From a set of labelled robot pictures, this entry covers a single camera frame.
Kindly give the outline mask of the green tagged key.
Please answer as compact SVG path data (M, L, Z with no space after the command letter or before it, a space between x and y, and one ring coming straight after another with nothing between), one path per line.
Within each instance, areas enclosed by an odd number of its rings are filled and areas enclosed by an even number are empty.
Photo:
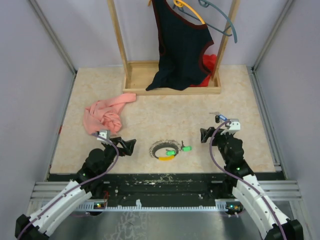
M184 145L183 141L181 142L181 150L183 152L190 152L192 149L193 149L192 146L190 146L190 145L186 146L186 145Z

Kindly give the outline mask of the large keyring with small rings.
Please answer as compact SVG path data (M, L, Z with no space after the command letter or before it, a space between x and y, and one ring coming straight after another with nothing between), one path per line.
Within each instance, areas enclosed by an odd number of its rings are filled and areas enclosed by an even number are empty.
M176 140L159 140L149 148L149 154L159 161L170 161L178 155L180 148Z

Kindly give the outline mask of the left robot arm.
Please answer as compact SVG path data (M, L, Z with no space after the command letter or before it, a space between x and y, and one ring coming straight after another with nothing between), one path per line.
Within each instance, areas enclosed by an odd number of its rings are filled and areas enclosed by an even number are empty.
M15 237L18 240L47 240L55 229L79 205L90 198L99 198L103 195L104 186L102 177L116 164L119 157L131 156L134 151L136 139L128 141L121 137L107 139L95 135L104 150L95 148L85 159L76 178L71 180L45 206L29 216L22 214L16 220Z

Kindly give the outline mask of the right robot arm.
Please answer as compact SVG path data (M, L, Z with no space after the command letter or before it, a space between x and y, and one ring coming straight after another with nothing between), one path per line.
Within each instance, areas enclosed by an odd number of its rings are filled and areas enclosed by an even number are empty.
M223 192L236 198L245 208L263 240L303 240L303 227L291 220L266 195L253 170L244 158L243 141L227 129L200 129L202 143L210 141L209 153L213 163L226 174Z

